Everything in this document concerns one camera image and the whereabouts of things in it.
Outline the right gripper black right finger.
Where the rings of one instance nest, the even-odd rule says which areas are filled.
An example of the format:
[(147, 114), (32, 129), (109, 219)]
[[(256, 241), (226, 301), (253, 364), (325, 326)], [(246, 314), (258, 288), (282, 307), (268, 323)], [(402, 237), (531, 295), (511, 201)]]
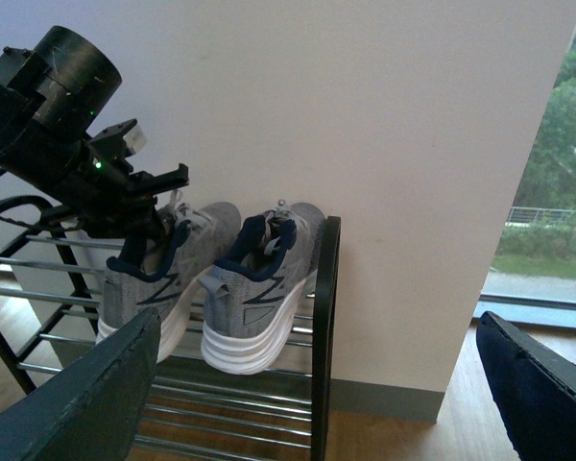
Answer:
[(518, 457), (576, 460), (576, 365), (490, 311), (476, 343)]

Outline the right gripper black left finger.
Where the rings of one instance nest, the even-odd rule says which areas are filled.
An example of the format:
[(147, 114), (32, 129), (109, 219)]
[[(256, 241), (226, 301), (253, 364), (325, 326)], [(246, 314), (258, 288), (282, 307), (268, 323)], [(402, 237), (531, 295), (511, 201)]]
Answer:
[(160, 320), (146, 308), (0, 413), (0, 460), (124, 460), (156, 372)]

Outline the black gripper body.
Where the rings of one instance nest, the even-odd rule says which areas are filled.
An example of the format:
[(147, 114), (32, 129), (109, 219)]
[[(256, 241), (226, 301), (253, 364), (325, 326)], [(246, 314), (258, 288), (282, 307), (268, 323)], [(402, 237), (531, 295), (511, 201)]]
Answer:
[(75, 219), (94, 238), (137, 235), (158, 239), (167, 233), (156, 212), (156, 195), (130, 195), (129, 175), (106, 165), (84, 170), (47, 168), (47, 194), (60, 204), (49, 209), (47, 222)]

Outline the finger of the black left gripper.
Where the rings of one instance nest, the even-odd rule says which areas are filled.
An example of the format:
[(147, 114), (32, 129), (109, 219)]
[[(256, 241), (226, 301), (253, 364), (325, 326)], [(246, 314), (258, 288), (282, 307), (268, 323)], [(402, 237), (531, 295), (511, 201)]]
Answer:
[(189, 169), (180, 163), (176, 170), (152, 175), (146, 171), (141, 171), (129, 175), (126, 192), (130, 195), (156, 195), (171, 191), (189, 184)]

